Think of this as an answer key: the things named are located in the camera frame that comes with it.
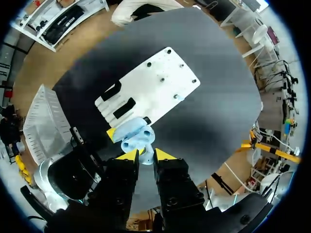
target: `black round table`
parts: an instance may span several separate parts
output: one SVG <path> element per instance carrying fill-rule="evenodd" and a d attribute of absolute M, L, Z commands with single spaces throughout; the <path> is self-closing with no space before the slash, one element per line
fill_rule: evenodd
<path fill-rule="evenodd" d="M 204 12 L 176 9 L 125 26 L 79 59 L 53 89 L 70 125 L 107 158 L 110 127 L 94 101 L 165 47 L 177 52 L 201 85 L 152 125 L 153 147 L 184 158 L 199 184 L 240 147 L 261 110 L 254 78 L 233 40 Z M 153 166 L 140 165 L 132 212 L 159 205 Z"/>

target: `white chair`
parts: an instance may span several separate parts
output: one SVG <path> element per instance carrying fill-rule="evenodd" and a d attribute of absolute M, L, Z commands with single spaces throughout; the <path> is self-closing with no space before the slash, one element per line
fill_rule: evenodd
<path fill-rule="evenodd" d="M 242 35 L 245 33 L 245 31 L 248 30 L 250 27 L 252 27 L 252 25 L 249 26 L 248 28 L 246 28 L 246 29 L 245 29 L 243 32 L 241 32 L 240 34 L 238 34 L 238 35 L 236 36 L 236 38 L 242 36 Z M 251 54 L 253 54 L 254 52 L 256 52 L 256 51 L 258 51 L 258 50 L 263 49 L 263 48 L 266 46 L 267 40 L 266 40 L 265 37 L 266 37 L 266 35 L 267 35 L 267 32 L 268 32 L 268 27 L 267 27 L 266 25 L 264 25 L 264 24 L 261 25 L 261 26 L 259 26 L 259 27 L 256 29 L 256 31 L 255 31 L 255 33 L 254 33 L 254 35 L 253 35 L 253 37 L 252 37 L 252 43 L 253 43 L 254 45 L 257 45 L 257 46 L 254 47 L 253 49 L 251 49 L 250 51 L 244 53 L 244 54 L 242 55 L 243 58 L 244 58 L 244 57 L 247 57 L 247 56 L 249 56 L 249 55 L 251 55 Z"/>

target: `black cable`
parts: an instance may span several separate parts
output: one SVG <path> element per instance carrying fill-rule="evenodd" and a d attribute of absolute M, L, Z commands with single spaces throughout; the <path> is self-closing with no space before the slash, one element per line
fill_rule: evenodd
<path fill-rule="evenodd" d="M 272 196 L 272 199 L 271 199 L 271 202 L 270 202 L 270 203 L 272 203 L 272 201 L 273 201 L 273 199 L 274 199 L 274 197 L 275 197 L 275 195 L 276 195 L 276 190 L 277 190 L 277 187 L 278 187 L 278 183 L 280 182 L 280 179 L 281 179 L 281 176 L 278 177 L 278 180 L 277 180 L 277 182 L 276 182 L 276 188 L 274 189 L 274 194 L 273 194 L 273 196 Z"/>
<path fill-rule="evenodd" d="M 262 196 L 265 196 L 266 192 L 273 186 L 274 182 L 275 182 L 279 177 L 280 177 L 280 175 L 278 175 L 277 177 L 275 177 L 275 178 L 272 180 L 271 184 L 269 184 L 268 187 L 265 187 L 265 189 L 263 190 L 263 192 L 262 192 L 262 194 L 261 194 Z"/>
<path fill-rule="evenodd" d="M 213 204 L 212 204 L 212 200 L 210 199 L 210 196 L 209 196 L 209 191 L 208 191 L 207 181 L 206 180 L 205 180 L 205 186 L 206 186 L 206 192 L 207 192 L 209 203 L 210 203 L 211 207 L 213 208 Z"/>
<path fill-rule="evenodd" d="M 41 218 L 41 217 L 38 217 L 38 216 L 28 216 L 27 219 L 28 220 L 30 220 L 30 219 L 39 219 L 39 220 L 43 220 L 43 221 L 46 222 L 46 220 L 44 218 Z"/>
<path fill-rule="evenodd" d="M 283 80 L 278 80 L 278 81 L 274 81 L 274 82 L 271 82 L 271 83 L 268 83 L 266 86 L 264 86 L 263 88 L 261 88 L 260 90 L 263 90 L 263 89 L 265 89 L 267 86 L 269 86 L 270 84 L 273 84 L 273 83 L 278 83 L 278 82 L 281 82 L 281 81 L 283 81 Z"/>
<path fill-rule="evenodd" d="M 70 139 L 70 144 L 71 144 L 71 147 L 73 148 L 72 140 L 73 140 L 73 136 L 71 136 L 71 139 Z"/>

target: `white table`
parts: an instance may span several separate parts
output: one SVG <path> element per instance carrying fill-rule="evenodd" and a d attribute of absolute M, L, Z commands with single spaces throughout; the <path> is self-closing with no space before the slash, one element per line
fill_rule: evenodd
<path fill-rule="evenodd" d="M 250 11 L 250 9 L 244 3 L 238 3 L 236 0 L 229 0 L 234 6 L 235 9 L 225 18 L 225 20 L 220 24 L 221 27 L 234 25 L 233 23 L 228 23 L 229 20 L 238 12 L 238 11 Z"/>
<path fill-rule="evenodd" d="M 81 6 L 84 10 L 84 14 L 65 31 L 54 45 L 48 43 L 43 38 L 43 33 L 46 32 L 63 13 L 75 5 Z M 11 22 L 11 26 L 49 50 L 56 52 L 57 45 L 70 31 L 103 8 L 109 11 L 106 0 L 75 0 L 73 4 L 66 8 L 60 8 L 56 0 L 45 0 L 30 16 L 22 16 L 16 19 Z M 40 23 L 42 18 L 46 19 L 48 22 L 40 31 L 36 32 L 29 27 L 30 24 L 37 25 Z"/>

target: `shelf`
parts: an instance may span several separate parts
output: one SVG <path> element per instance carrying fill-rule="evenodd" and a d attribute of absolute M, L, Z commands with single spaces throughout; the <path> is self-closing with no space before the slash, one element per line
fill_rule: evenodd
<path fill-rule="evenodd" d="M 46 6 L 48 4 L 53 3 L 55 0 L 45 0 L 43 3 L 41 3 L 40 6 L 37 7 L 37 9 L 35 9 L 35 11 L 24 21 L 21 21 L 21 23 L 23 24 L 21 27 L 25 28 L 27 26 L 27 24 L 30 22 L 30 20 L 36 15 L 36 13 L 43 7 Z"/>
<path fill-rule="evenodd" d="M 64 34 L 58 39 L 58 41 L 52 45 L 53 48 L 55 48 L 57 46 L 57 44 L 70 32 L 72 31 L 76 26 L 78 26 L 80 23 L 82 23 L 84 20 L 86 20 L 87 18 L 91 17 L 93 14 L 95 14 L 96 12 L 104 9 L 106 7 L 105 4 L 101 4 L 100 6 L 94 8 L 92 11 L 89 12 L 85 12 L 80 18 L 78 18 L 77 21 L 75 21 L 65 32 Z"/>
<path fill-rule="evenodd" d="M 84 1 L 84 0 L 76 0 L 74 3 L 72 3 L 71 5 L 69 5 L 66 8 L 62 8 L 62 10 L 60 12 L 58 12 L 51 20 L 49 20 L 49 22 L 43 27 L 41 28 L 41 30 L 38 32 L 37 37 L 42 36 L 42 34 L 55 22 L 55 20 L 60 17 L 63 13 L 65 13 L 70 7 L 74 6 L 75 4 L 79 3 L 80 1 Z"/>

